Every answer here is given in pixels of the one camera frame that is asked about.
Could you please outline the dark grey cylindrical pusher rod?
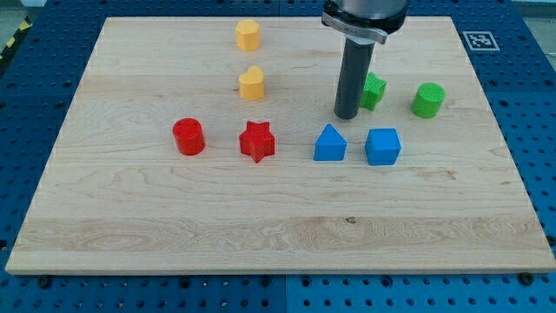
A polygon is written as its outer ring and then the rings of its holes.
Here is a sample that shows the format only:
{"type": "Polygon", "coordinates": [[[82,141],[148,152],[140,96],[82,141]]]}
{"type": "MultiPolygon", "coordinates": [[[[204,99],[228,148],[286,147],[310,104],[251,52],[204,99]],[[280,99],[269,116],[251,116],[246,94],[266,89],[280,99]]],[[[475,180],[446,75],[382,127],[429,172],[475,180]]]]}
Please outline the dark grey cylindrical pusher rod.
{"type": "Polygon", "coordinates": [[[373,51],[373,43],[345,40],[334,102],[334,113],[341,119],[352,119],[358,114],[373,51]]]}

